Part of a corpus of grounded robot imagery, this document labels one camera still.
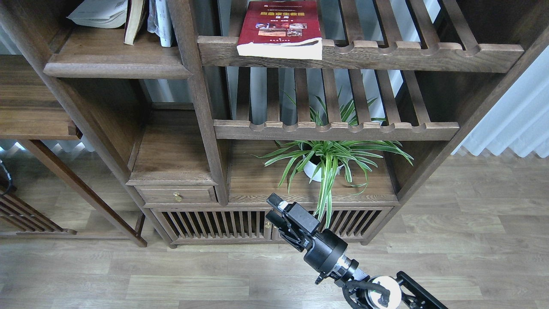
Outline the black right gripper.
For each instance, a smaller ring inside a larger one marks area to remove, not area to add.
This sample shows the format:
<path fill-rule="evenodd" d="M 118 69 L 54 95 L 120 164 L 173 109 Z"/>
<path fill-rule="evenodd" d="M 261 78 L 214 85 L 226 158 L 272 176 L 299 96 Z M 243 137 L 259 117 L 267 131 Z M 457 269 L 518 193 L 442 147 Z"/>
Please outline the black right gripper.
<path fill-rule="evenodd" d="M 271 210 L 266 218 L 279 230 L 280 236 L 295 249 L 306 250 L 304 260 L 320 273 L 347 273 L 347 243 L 329 229 L 319 232 L 320 222 L 299 204 L 290 204 L 275 193 L 267 203 Z"/>

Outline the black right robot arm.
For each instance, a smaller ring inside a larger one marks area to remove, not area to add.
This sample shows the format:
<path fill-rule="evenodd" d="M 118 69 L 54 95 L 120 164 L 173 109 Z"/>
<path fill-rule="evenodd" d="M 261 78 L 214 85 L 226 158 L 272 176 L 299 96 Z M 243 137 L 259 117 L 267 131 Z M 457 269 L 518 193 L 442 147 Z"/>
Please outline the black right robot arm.
<path fill-rule="evenodd" d="M 329 229 L 318 231 L 320 222 L 300 204 L 284 201 L 271 194 L 267 202 L 273 210 L 267 219 L 281 237 L 298 251 L 306 250 L 304 261 L 319 276 L 319 284 L 328 277 L 342 289 L 353 309 L 396 309 L 405 303 L 410 309 L 443 309 L 445 305 L 405 272 L 392 276 L 369 276 L 355 259 L 345 256 L 347 243 Z"/>

